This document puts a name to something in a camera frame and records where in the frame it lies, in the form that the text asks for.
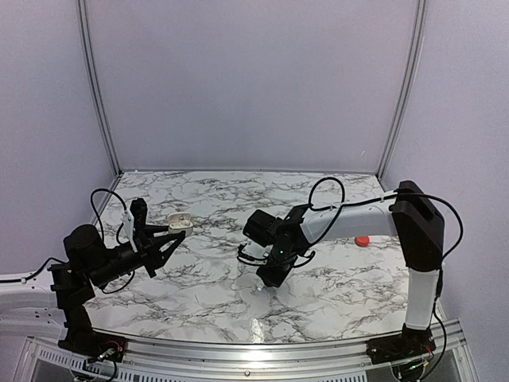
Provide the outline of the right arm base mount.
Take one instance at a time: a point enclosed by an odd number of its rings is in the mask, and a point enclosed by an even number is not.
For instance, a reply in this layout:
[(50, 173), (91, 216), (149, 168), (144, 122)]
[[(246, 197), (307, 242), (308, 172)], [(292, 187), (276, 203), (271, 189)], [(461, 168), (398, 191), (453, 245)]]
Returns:
[(419, 330), (409, 329), (404, 325), (399, 333), (368, 340), (366, 354), (372, 364), (382, 364), (429, 354), (435, 349), (434, 337), (429, 326)]

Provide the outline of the white earbuds charging case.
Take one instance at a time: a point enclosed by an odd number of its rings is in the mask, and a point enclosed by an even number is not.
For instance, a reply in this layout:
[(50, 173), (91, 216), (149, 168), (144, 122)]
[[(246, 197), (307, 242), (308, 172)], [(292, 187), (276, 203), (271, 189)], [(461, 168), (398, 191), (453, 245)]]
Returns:
[(175, 212), (167, 216), (166, 224), (168, 225), (168, 233), (177, 234), (184, 232), (188, 237), (193, 231), (192, 215), (186, 212)]

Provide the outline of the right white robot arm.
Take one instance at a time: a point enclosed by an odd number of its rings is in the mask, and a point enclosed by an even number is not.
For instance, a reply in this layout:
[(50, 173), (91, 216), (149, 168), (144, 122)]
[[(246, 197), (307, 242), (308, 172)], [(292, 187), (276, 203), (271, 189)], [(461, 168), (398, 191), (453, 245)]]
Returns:
[(239, 245), (239, 262), (256, 267), (267, 287), (279, 287), (298, 258), (311, 259), (322, 241), (360, 236), (390, 236), (399, 240), (410, 273), (405, 330), (394, 339), (394, 350), (409, 357), (425, 343), (437, 297), (444, 256), (445, 220), (412, 181), (381, 197), (314, 208), (296, 205), (284, 218), (261, 209), (248, 218)]

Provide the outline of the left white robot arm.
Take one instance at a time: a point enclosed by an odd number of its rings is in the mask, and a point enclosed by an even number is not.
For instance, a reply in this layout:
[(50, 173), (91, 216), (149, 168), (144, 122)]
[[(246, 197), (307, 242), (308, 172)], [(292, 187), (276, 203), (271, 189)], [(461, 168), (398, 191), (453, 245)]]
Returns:
[(84, 303), (95, 297), (95, 289), (139, 268), (154, 277), (191, 232), (186, 227), (147, 225), (124, 244), (107, 248), (95, 226), (79, 226), (64, 238), (67, 262), (47, 262), (28, 275), (1, 277), (1, 311), (16, 311), (13, 317), (1, 317), (1, 327), (70, 340), (80, 352), (93, 354), (100, 336), (92, 329)]

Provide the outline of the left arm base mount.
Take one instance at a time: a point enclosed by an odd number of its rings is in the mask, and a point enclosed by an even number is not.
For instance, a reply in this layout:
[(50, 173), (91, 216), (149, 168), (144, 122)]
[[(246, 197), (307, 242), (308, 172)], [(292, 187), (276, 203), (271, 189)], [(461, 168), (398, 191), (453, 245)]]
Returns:
[(90, 357), (93, 361), (121, 362), (126, 338), (94, 330), (83, 306), (64, 310), (65, 337), (57, 342), (59, 348)]

